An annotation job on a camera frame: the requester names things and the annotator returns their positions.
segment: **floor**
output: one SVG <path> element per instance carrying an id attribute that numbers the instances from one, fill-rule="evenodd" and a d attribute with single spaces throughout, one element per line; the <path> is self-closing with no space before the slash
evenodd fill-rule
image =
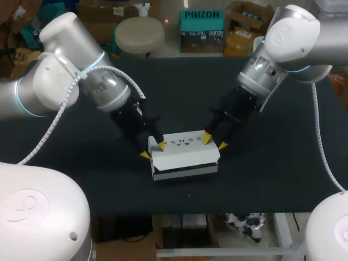
<path id="1" fill-rule="evenodd" d="M 251 2 L 268 5 L 271 4 L 273 8 L 285 7 L 288 4 L 296 4 L 308 10 L 314 10 L 312 0 L 249 0 Z M 180 53 L 179 49 L 179 10 L 184 9 L 185 0 L 162 0 L 162 9 L 160 19 L 163 21 L 166 40 L 165 44 L 157 51 L 151 54 L 152 58 L 175 58 L 175 57 L 216 57 L 222 56 L 218 53 Z M 187 0 L 189 8 L 225 8 L 232 0 Z M 310 213 L 295 213 L 298 221 L 300 232 L 298 232 L 296 223 L 292 213 L 287 214 L 287 219 L 290 227 L 290 232 L 293 239 L 299 238 L 301 233 L 305 230 Z M 267 222 L 263 227 L 262 242 L 257 244 L 249 238 L 244 237 L 240 233 L 228 230 L 218 231 L 220 247 L 267 247 L 276 246 L 277 240 L 274 233 L 272 222 Z M 280 257 L 226 257 L 215 258 L 218 261 L 280 261 Z"/>

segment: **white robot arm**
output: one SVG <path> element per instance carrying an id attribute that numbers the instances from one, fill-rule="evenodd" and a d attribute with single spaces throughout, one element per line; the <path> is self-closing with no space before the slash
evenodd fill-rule
<path id="1" fill-rule="evenodd" d="M 287 6 L 239 73 L 237 87 L 226 96 L 221 108 L 214 109 L 214 118 L 205 128 L 204 143 L 209 142 L 218 125 L 225 121 L 229 126 L 228 135 L 220 137 L 223 142 L 219 149 L 226 147 L 234 130 L 255 109 L 262 107 L 288 74 L 314 84 L 329 74 L 332 65 L 346 66 L 347 27 L 348 18 L 318 21 L 300 7 Z M 327 198 L 313 211 L 306 230 L 307 260 L 344 261 L 348 259 L 348 193 L 327 165 L 318 113 L 316 104 L 316 131 L 323 162 L 342 192 Z"/>

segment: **black mat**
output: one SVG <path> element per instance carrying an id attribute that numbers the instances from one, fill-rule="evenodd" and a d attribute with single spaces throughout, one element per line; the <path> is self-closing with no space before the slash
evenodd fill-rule
<path id="1" fill-rule="evenodd" d="M 142 87 L 164 133 L 202 129 L 209 106 L 232 87 L 245 59 L 118 60 Z M 322 139 L 338 181 L 348 188 L 348 114 L 327 79 L 318 84 Z M 253 114 L 224 151 L 216 175 L 151 180 L 148 162 L 108 115 L 81 96 L 30 162 L 61 171 L 86 193 L 91 213 L 309 212 L 337 192 L 320 159 L 309 85 L 287 79 L 262 114 Z M 52 117 L 0 122 L 0 159 L 16 163 Z"/>

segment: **beige stool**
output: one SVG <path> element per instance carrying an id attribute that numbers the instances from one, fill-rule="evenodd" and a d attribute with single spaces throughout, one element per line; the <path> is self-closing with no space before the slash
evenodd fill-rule
<path id="1" fill-rule="evenodd" d="M 145 58 L 164 42 L 164 29 L 160 21 L 151 17 L 133 17 L 116 27 L 115 40 L 121 55 Z"/>

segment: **logo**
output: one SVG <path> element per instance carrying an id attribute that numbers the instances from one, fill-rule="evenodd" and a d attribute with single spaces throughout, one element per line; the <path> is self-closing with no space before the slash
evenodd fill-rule
<path id="1" fill-rule="evenodd" d="M 10 223 L 40 223 L 48 214 L 47 197 L 35 189 L 18 190 L 0 206 L 3 221 Z"/>
<path id="2" fill-rule="evenodd" d="M 185 19 L 192 17 L 192 18 L 219 18 L 220 13 L 218 10 L 211 10 L 211 11 L 186 11 L 185 12 Z"/>

